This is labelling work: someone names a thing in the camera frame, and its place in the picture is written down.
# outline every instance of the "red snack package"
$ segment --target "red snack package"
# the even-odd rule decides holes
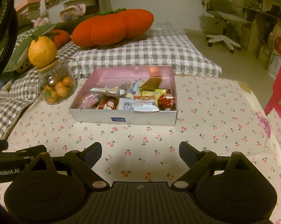
[[[101,103],[98,105],[99,110],[116,110],[118,101],[114,97],[104,97]]]
[[[158,106],[160,110],[171,111],[173,110],[176,99],[170,94],[170,90],[167,90],[162,96],[158,99]]]

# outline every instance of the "small orange plush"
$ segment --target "small orange plush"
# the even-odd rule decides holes
[[[117,9],[81,22],[72,33],[72,41],[80,47],[112,45],[142,35],[153,21],[153,14],[147,10]]]
[[[57,49],[60,49],[62,46],[69,42],[70,35],[68,32],[60,29],[54,30],[52,32],[58,34],[54,36],[54,44]]]

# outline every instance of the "glass pitcher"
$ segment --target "glass pitcher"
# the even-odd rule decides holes
[[[78,65],[78,72],[74,76],[71,70],[64,66],[65,61],[74,60]],[[75,79],[79,79],[81,66],[73,58],[59,62],[56,58],[54,62],[43,68],[37,68],[38,91],[49,105],[59,104],[68,99],[76,89]]]

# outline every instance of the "chair seat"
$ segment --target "chair seat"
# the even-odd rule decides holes
[[[207,11],[209,14],[213,15],[216,18],[221,18],[227,21],[232,21],[238,24],[248,24],[246,19],[243,19],[239,16],[230,13],[222,13],[220,11]]]

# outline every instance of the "gingham quilt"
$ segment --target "gingham quilt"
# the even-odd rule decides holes
[[[71,41],[57,53],[60,61],[74,58],[88,78],[96,68],[133,65],[172,65],[177,75],[219,77],[221,68],[206,59],[182,30],[168,24],[156,25],[141,38],[124,41],[110,48],[81,49]],[[78,71],[68,62],[73,74]],[[9,92],[0,90],[0,139],[6,139],[25,108],[38,98],[38,75],[35,68],[17,79]]]

